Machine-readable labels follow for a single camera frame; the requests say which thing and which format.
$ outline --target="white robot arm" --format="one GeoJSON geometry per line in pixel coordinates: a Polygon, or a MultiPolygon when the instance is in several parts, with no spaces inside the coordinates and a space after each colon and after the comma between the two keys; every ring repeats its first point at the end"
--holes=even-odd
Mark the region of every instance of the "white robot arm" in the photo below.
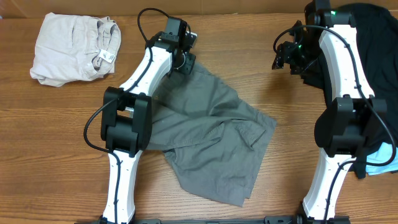
{"type": "MultiPolygon", "coordinates": [[[[334,25],[334,27],[331,27],[330,29],[344,37],[350,44],[351,50],[355,56],[361,88],[364,94],[369,98],[374,96],[374,92],[366,80],[361,60],[359,58],[358,48],[356,45],[356,28],[351,27],[350,25],[334,25]]],[[[344,96],[349,96],[353,99],[361,99],[356,88],[351,57],[344,43],[342,43],[342,41],[332,33],[323,31],[319,39],[319,45],[325,55],[326,63],[328,65],[332,100],[336,97],[342,98],[344,96]]],[[[323,148],[320,149],[318,165],[312,185],[309,193],[305,196],[303,201],[303,208],[308,217],[313,217],[315,220],[323,219],[326,208],[326,198],[328,197],[333,176],[337,169],[339,169],[339,164],[355,159],[356,158],[351,154],[337,154],[334,157],[330,157],[323,148]]],[[[331,195],[327,219],[335,217],[337,197],[351,165],[352,164],[348,164],[344,166],[344,169],[340,171],[331,195]]]]}
{"type": "Polygon", "coordinates": [[[316,122],[314,131],[320,147],[318,165],[302,202],[302,216],[298,216],[300,218],[294,223],[316,224],[324,220],[349,223],[348,217],[335,217],[336,201],[352,162],[364,153],[379,124],[364,97],[380,115],[386,112],[386,104],[384,100],[374,99],[374,92],[364,75],[351,13],[331,10],[328,0],[314,0],[306,6],[305,18],[307,25],[297,21],[293,28],[284,32],[294,36],[293,43],[284,42],[275,49],[275,41],[277,56],[272,65],[276,69],[288,63],[293,75],[301,75],[304,79],[306,75],[320,75],[325,81],[327,109],[316,122]],[[358,84],[364,96],[359,93],[358,84]]]}
{"type": "Polygon", "coordinates": [[[173,70],[189,74],[195,61],[189,50],[195,45],[197,35],[187,32],[186,27],[185,21],[169,17],[166,31],[153,37],[151,46],[147,43],[145,56],[129,80],[120,88],[109,87],[105,92],[104,105],[112,99],[118,100],[103,110],[101,137],[106,141],[106,148],[117,155],[120,164],[114,155],[109,154],[109,191],[101,217],[103,223],[128,224],[134,221],[137,167],[152,130],[151,96],[166,75],[173,70]],[[135,82],[137,85],[125,94],[135,82]],[[117,115],[116,110],[129,110],[132,118],[117,115]]]}

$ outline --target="wire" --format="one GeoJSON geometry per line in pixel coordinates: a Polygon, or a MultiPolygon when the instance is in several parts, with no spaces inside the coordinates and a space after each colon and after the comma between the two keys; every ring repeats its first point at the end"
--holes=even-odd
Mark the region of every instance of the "wire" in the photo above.
{"type": "Polygon", "coordinates": [[[327,218],[328,218],[328,211],[329,211],[329,205],[330,205],[330,198],[331,198],[331,193],[333,191],[333,186],[336,183],[338,174],[340,173],[340,170],[344,168],[345,165],[347,164],[354,164],[354,163],[362,163],[362,164],[366,164],[368,166],[376,166],[376,167],[381,167],[381,166],[386,166],[388,164],[390,164],[396,157],[397,154],[397,148],[396,148],[396,144],[394,141],[394,137],[392,136],[390,130],[388,129],[387,125],[385,124],[385,122],[381,119],[381,117],[377,114],[377,112],[373,109],[372,105],[370,104],[369,100],[365,97],[364,93],[362,92],[362,88],[361,88],[361,84],[359,83],[359,77],[358,77],[358,70],[356,68],[356,62],[355,62],[355,58],[354,58],[354,53],[351,50],[351,46],[349,45],[349,43],[347,43],[347,41],[344,39],[344,37],[340,36],[338,33],[336,33],[335,31],[326,28],[326,27],[322,27],[322,26],[315,26],[315,25],[302,25],[302,26],[297,26],[297,27],[293,27],[290,29],[287,29],[285,31],[283,31],[281,34],[279,34],[279,36],[276,38],[275,42],[274,42],[274,52],[277,53],[276,51],[276,43],[278,42],[278,40],[286,33],[293,31],[293,30],[297,30],[297,29],[301,29],[301,28],[314,28],[314,29],[321,29],[321,30],[325,30],[327,32],[332,33],[333,35],[335,35],[337,38],[339,38],[342,43],[344,43],[344,45],[346,46],[348,52],[349,52],[349,56],[351,57],[351,61],[353,63],[353,68],[354,68],[354,75],[355,75],[355,82],[356,82],[356,87],[358,89],[359,94],[361,95],[361,98],[364,100],[366,106],[370,109],[371,113],[377,118],[377,120],[380,122],[381,126],[383,127],[383,129],[386,131],[387,135],[389,136],[389,138],[391,139],[391,146],[392,146],[392,154],[389,160],[387,160],[386,162],[377,164],[377,163],[373,163],[373,162],[364,162],[364,161],[347,161],[344,162],[342,164],[339,165],[338,170],[336,171],[335,176],[333,177],[333,180],[331,181],[331,185],[329,188],[329,193],[328,193],[328,198],[326,200],[326,210],[325,210],[325,216],[323,217],[323,223],[327,222],[327,218]]]}
{"type": "Polygon", "coordinates": [[[297,47],[299,47],[301,45],[301,43],[303,42],[303,40],[304,40],[304,36],[301,36],[299,42],[295,43],[295,46],[291,51],[293,52],[297,47]]]}
{"type": "Polygon", "coordinates": [[[185,54],[184,53],[182,53],[182,55],[184,55],[184,61],[182,62],[182,64],[179,66],[179,67],[177,67],[177,68],[174,68],[174,69],[179,69],[179,68],[181,68],[184,64],[185,64],[185,54]]]}
{"type": "Polygon", "coordinates": [[[169,15],[168,15],[166,12],[164,12],[164,11],[162,11],[162,10],[160,10],[160,9],[156,9],[156,8],[145,8],[145,9],[141,10],[141,12],[139,12],[139,14],[138,14],[138,16],[137,16],[137,24],[138,24],[139,32],[141,33],[142,37],[144,38],[145,43],[148,41],[148,39],[147,39],[147,37],[145,36],[144,31],[142,30],[140,18],[141,18],[142,13],[144,13],[144,12],[146,12],[146,11],[157,11],[157,12],[160,12],[160,13],[162,13],[163,15],[165,15],[167,18],[169,18],[169,15]]]}
{"type": "Polygon", "coordinates": [[[189,35],[191,35],[191,26],[187,24],[188,30],[189,30],[189,35]]]}

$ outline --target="label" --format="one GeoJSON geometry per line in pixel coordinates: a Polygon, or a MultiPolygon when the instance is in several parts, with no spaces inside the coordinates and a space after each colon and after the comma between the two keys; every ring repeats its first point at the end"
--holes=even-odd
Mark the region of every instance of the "label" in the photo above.
{"type": "Polygon", "coordinates": [[[109,63],[112,63],[113,59],[116,57],[114,54],[111,54],[103,49],[101,49],[98,56],[109,63]]]}

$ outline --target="black cable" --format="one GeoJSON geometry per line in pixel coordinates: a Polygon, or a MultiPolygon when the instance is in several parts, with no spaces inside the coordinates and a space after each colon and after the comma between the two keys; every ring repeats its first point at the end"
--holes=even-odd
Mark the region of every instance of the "black cable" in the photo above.
{"type": "Polygon", "coordinates": [[[140,18],[141,18],[142,13],[144,13],[144,12],[146,12],[146,11],[157,11],[157,12],[160,12],[160,13],[162,13],[163,15],[165,15],[167,18],[169,18],[169,15],[168,15],[166,12],[164,12],[164,11],[162,11],[162,10],[160,10],[160,9],[156,9],[156,8],[145,8],[145,9],[141,10],[141,12],[139,12],[139,14],[138,14],[138,16],[137,16],[137,24],[138,24],[139,32],[141,33],[142,37],[144,38],[145,43],[148,41],[148,39],[147,39],[147,37],[145,36],[144,31],[142,30],[140,18]]]}
{"type": "Polygon", "coordinates": [[[189,30],[189,35],[191,35],[191,26],[187,24],[188,30],[189,30]]]}
{"type": "Polygon", "coordinates": [[[291,51],[293,52],[297,47],[299,47],[301,45],[301,43],[303,42],[303,40],[304,40],[304,36],[302,35],[300,40],[299,40],[299,42],[295,43],[295,46],[294,46],[294,48],[291,51]]]}
{"type": "Polygon", "coordinates": [[[322,26],[315,26],[315,25],[302,25],[302,26],[297,26],[297,27],[293,27],[290,29],[287,29],[285,31],[283,31],[281,34],[279,34],[279,36],[276,38],[275,42],[274,42],[274,52],[277,53],[276,51],[276,43],[278,42],[278,40],[286,33],[293,31],[293,30],[297,30],[297,29],[301,29],[301,28],[314,28],[314,29],[321,29],[321,30],[325,30],[327,32],[332,33],[333,35],[335,35],[337,38],[339,38],[342,43],[344,43],[344,45],[346,46],[348,52],[349,52],[349,56],[351,57],[351,61],[353,63],[353,68],[354,68],[354,75],[355,75],[355,82],[356,82],[356,87],[358,89],[359,94],[361,95],[361,98],[364,100],[366,106],[371,110],[371,113],[377,118],[377,120],[380,122],[381,126],[383,127],[383,129],[386,131],[387,135],[389,136],[389,138],[391,139],[391,146],[392,146],[392,154],[391,157],[388,161],[377,164],[377,163],[373,163],[373,162],[364,162],[364,161],[347,161],[344,162],[342,164],[339,165],[338,170],[336,171],[336,174],[331,182],[330,188],[329,188],[329,193],[328,193],[328,198],[326,200],[326,210],[325,210],[325,216],[323,217],[323,223],[327,222],[327,218],[328,218],[328,211],[329,211],[329,205],[330,205],[330,198],[331,198],[331,193],[333,191],[333,186],[335,185],[335,182],[337,180],[338,174],[340,173],[340,170],[344,168],[345,165],[347,164],[354,164],[354,163],[362,163],[362,164],[366,164],[369,166],[376,166],[376,167],[381,167],[381,166],[386,166],[388,164],[390,164],[396,157],[397,154],[397,149],[396,149],[396,144],[394,141],[394,137],[392,136],[390,130],[388,129],[388,127],[386,126],[385,122],[381,119],[381,117],[377,114],[377,112],[373,109],[372,105],[370,104],[370,102],[368,101],[368,99],[365,97],[364,93],[362,92],[362,88],[361,85],[359,83],[359,77],[358,77],[358,70],[356,68],[356,62],[355,62],[355,58],[354,58],[354,53],[351,50],[351,46],[349,45],[349,43],[347,43],[347,41],[344,39],[344,37],[340,36],[338,33],[336,33],[335,31],[328,29],[326,27],[322,27],[322,26]]]}

